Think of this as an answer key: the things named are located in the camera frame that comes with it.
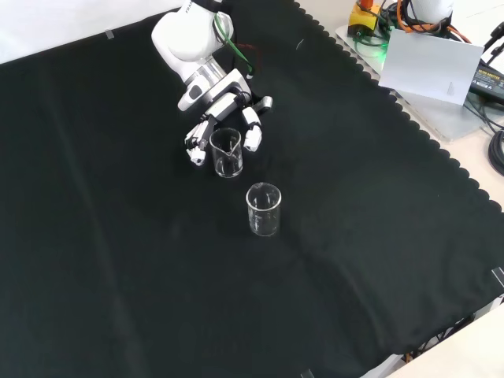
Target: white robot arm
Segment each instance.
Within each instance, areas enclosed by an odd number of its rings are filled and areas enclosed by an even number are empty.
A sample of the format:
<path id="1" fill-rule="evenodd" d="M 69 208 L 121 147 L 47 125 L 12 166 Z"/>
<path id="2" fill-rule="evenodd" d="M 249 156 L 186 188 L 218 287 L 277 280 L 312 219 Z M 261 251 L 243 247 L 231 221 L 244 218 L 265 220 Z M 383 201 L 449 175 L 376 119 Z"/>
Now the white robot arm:
<path id="1" fill-rule="evenodd" d="M 196 165 L 206 158 L 209 136 L 218 122 L 236 109 L 243 110 L 243 119 L 250 130 L 244 146 L 255 152 L 262 139 L 258 113 L 272 106 L 265 97 L 253 104 L 252 91 L 241 73 L 234 69 L 229 74 L 213 58 L 223 43 L 234 33 L 229 15 L 219 12 L 222 0 L 185 0 L 176 13 L 164 15 L 152 32 L 152 40 L 168 66 L 187 85 L 179 101 L 180 110 L 188 110 L 196 102 L 204 102 L 209 109 L 186 137 L 187 153 Z M 214 27 L 218 21 L 222 32 Z"/>

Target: black cable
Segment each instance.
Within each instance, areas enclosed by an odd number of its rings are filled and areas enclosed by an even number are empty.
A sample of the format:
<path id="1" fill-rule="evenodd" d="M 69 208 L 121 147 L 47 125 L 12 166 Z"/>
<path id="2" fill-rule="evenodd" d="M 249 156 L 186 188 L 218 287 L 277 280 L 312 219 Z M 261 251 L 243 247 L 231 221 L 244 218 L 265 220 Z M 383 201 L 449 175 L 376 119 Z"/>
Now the black cable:
<path id="1" fill-rule="evenodd" d="M 362 38 L 357 38 L 355 39 L 355 42 L 360 43 L 361 45 L 364 46 L 371 46 L 371 47 L 385 47 L 388 46 L 388 43 L 370 43 L 362 40 Z"/>
<path id="2" fill-rule="evenodd" d="M 501 46 L 494 48 L 493 51 L 491 52 L 491 58 L 488 60 L 487 65 L 490 65 L 494 61 L 494 59 L 496 59 L 500 54 L 502 54 L 503 51 L 504 51 L 504 43 Z"/>
<path id="3" fill-rule="evenodd" d="M 494 132 L 494 136 L 490 141 L 490 145 L 488 146 L 488 160 L 490 161 L 491 166 L 494 167 L 494 169 L 498 173 L 504 176 L 504 151 L 502 150 L 502 142 L 504 142 L 504 126 L 501 126 L 500 124 L 497 124 L 490 118 L 488 118 L 484 104 L 481 106 L 481 112 L 480 112 L 474 106 L 474 103 L 471 101 L 471 99 L 469 97 L 467 99 L 471 104 L 471 106 L 474 108 L 475 111 L 478 112 L 479 115 L 473 112 L 468 106 L 464 105 L 464 107 L 468 109 L 471 113 L 482 119 L 488 125 L 488 127 Z M 492 127 L 492 124 L 500 128 L 500 130 L 499 131 L 495 130 Z"/>
<path id="4" fill-rule="evenodd" d="M 500 124 L 498 124 L 497 122 L 494 122 L 492 121 L 490 118 L 484 116 L 480 110 L 476 107 L 476 105 L 474 105 L 474 102 L 471 101 L 471 98 L 467 98 L 467 101 L 469 104 L 471 104 L 471 106 L 474 108 L 475 111 L 477 111 L 477 114 L 475 112 L 473 112 L 467 105 L 464 105 L 464 107 L 469 111 L 471 112 L 472 114 L 474 114 L 475 116 L 477 116 L 478 118 L 480 118 L 483 122 L 485 123 L 490 123 L 490 124 L 493 124 L 494 126 L 497 126 L 498 128 L 501 128 L 504 130 L 504 126 L 501 126 Z"/>
<path id="5" fill-rule="evenodd" d="M 490 141 L 488 147 L 488 159 L 494 169 L 504 176 L 504 151 L 502 151 L 502 142 L 504 142 L 504 131 L 496 132 Z"/>
<path id="6" fill-rule="evenodd" d="M 415 16 L 415 20 L 418 22 L 420 29 L 422 29 L 424 31 L 424 33 L 427 33 L 428 31 L 424 28 L 424 25 L 421 23 L 421 21 L 417 17 L 417 14 L 415 12 L 415 7 L 413 6 L 413 2 L 410 0 L 405 0 L 405 2 L 406 1 L 411 5 L 411 10 L 413 11 L 413 15 Z"/>

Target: wire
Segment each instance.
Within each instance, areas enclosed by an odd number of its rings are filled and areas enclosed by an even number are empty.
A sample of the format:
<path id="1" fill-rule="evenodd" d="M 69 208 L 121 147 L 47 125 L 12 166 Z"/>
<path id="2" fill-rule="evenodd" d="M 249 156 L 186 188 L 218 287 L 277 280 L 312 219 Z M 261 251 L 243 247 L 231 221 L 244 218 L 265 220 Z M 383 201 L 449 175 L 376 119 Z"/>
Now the wire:
<path id="1" fill-rule="evenodd" d="M 424 33 L 427 33 L 427 29 L 424 28 L 424 25 L 419 21 L 419 18 L 417 17 L 417 13 L 415 12 L 415 7 L 413 6 L 413 2 L 409 2 L 409 5 L 411 6 L 411 10 L 413 11 L 413 15 L 415 16 L 415 20 L 417 20 L 419 26 L 421 29 L 424 31 Z"/>
<path id="2" fill-rule="evenodd" d="M 370 43 L 370 42 L 366 42 L 362 38 L 356 38 L 356 39 L 354 39 L 354 41 L 356 43 L 360 43 L 361 45 L 371 46 L 371 47 L 386 47 L 386 46 L 388 46 L 388 43 Z"/>
<path id="3" fill-rule="evenodd" d="M 488 159 L 494 169 L 504 176 L 504 152 L 502 142 L 504 141 L 504 131 L 496 132 L 488 146 Z"/>
<path id="4" fill-rule="evenodd" d="M 253 75 L 255 72 L 254 66 L 248 61 L 248 59 L 245 57 L 245 55 L 243 55 L 242 52 L 240 50 L 238 50 L 238 47 L 235 46 L 235 44 L 229 39 L 229 36 L 224 32 L 224 30 L 221 26 L 221 21 L 219 20 L 218 13 L 215 14 L 215 17 L 213 19 L 214 19 L 214 24 L 217 26 L 217 29 L 219 29 L 220 34 L 224 36 L 225 41 L 222 41 L 222 38 L 219 35 L 219 33 L 217 33 L 217 37 L 226 46 L 230 46 L 237 57 L 239 57 L 240 59 L 242 59 L 243 61 L 246 62 L 248 69 L 249 69 L 249 74 Z"/>
<path id="5" fill-rule="evenodd" d="M 464 107 L 475 116 L 483 120 L 494 132 L 494 136 L 492 137 L 490 145 L 488 146 L 488 160 L 490 161 L 491 166 L 494 167 L 494 169 L 498 173 L 504 176 L 504 151 L 502 150 L 502 142 L 504 141 L 504 126 L 501 126 L 500 124 L 497 124 L 490 118 L 488 118 L 485 104 L 481 106 L 481 111 L 479 111 L 469 97 L 467 98 L 467 100 L 478 114 L 473 112 L 467 105 L 464 105 Z M 500 130 L 495 130 L 492 125 L 497 126 L 498 128 L 500 128 Z"/>
<path id="6" fill-rule="evenodd" d="M 406 24 L 403 24 L 402 22 L 402 5 L 403 5 L 403 1 L 404 3 L 406 4 L 406 7 L 408 5 L 411 5 L 411 9 L 413 11 L 413 15 L 415 16 L 415 20 L 417 24 L 412 24 L 410 22 L 410 18 L 408 17 L 407 14 L 404 15 L 404 18 L 406 20 Z M 398 26 L 404 30 L 406 33 L 410 33 L 410 32 L 418 32 L 418 33 L 432 33 L 432 34 L 435 34 L 435 33 L 438 33 L 438 32 L 441 32 L 441 29 L 443 28 L 442 26 L 442 23 L 444 21 L 448 21 L 448 19 L 445 19 L 445 20 L 441 20 L 438 24 L 426 24 L 424 23 L 423 21 L 421 20 L 418 20 L 417 18 L 417 15 L 415 14 L 415 10 L 414 10 L 414 7 L 413 7 L 413 2 L 412 0 L 398 0 L 397 1 L 397 8 L 395 10 L 396 12 L 396 16 L 397 16 L 397 20 L 398 20 Z M 449 32 L 452 32 L 456 35 L 458 35 L 464 42 L 466 43 L 471 43 L 471 41 L 465 37 L 465 35 L 463 35 L 462 33 L 460 33 L 456 28 L 454 28 L 453 26 L 451 25 L 447 25 L 446 26 L 446 29 L 449 31 Z"/>

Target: white wall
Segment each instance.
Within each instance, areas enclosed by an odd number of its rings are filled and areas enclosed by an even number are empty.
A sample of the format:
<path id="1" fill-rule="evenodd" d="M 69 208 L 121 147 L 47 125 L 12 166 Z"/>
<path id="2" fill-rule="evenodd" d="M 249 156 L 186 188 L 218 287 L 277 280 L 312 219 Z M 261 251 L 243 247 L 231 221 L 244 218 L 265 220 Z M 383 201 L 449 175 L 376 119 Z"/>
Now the white wall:
<path id="1" fill-rule="evenodd" d="M 0 0 L 0 63 L 180 6 L 181 0 Z"/>

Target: black cloth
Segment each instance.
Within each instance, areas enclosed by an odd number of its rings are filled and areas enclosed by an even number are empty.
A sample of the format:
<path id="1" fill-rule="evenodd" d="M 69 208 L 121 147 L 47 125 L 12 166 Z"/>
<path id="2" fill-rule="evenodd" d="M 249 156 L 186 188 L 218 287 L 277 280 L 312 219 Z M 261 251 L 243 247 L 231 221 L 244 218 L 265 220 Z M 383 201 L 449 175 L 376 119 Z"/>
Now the black cloth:
<path id="1" fill-rule="evenodd" d="M 468 173 L 293 2 L 233 8 L 276 102 L 236 180 L 188 161 L 161 16 L 0 67 L 0 376 L 360 376 L 502 290 Z M 259 181 L 283 192 L 269 239 Z"/>

